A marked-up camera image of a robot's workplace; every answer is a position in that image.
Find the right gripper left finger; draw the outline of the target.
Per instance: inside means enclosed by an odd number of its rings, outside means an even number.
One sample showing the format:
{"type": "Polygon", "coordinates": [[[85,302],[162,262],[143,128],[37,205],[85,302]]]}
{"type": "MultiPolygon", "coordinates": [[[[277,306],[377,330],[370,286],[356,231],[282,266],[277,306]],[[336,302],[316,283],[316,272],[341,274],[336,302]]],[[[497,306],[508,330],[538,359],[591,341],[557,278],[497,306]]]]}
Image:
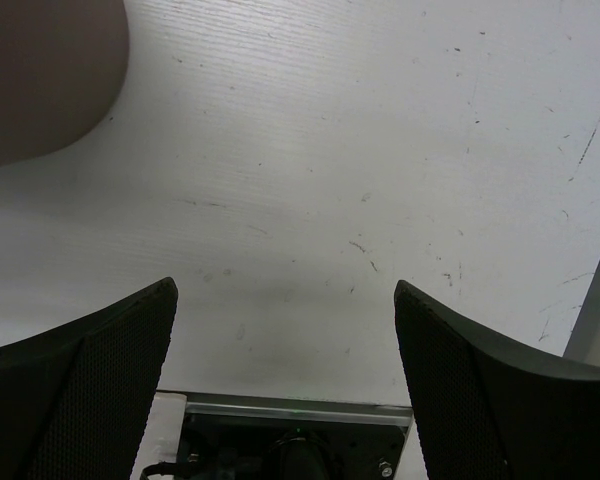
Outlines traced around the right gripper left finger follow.
{"type": "Polygon", "coordinates": [[[0,347],[0,479],[128,479],[178,301],[164,278],[0,347]]]}

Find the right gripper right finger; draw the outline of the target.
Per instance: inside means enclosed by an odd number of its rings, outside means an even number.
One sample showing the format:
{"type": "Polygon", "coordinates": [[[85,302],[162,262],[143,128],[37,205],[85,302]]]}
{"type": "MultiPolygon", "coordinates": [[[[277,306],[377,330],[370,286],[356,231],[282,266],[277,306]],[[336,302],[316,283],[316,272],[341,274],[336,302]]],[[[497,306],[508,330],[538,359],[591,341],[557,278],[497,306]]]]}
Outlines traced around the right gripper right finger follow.
{"type": "Polygon", "coordinates": [[[430,479],[600,479],[600,367],[532,348],[408,282],[400,357],[430,479]]]}

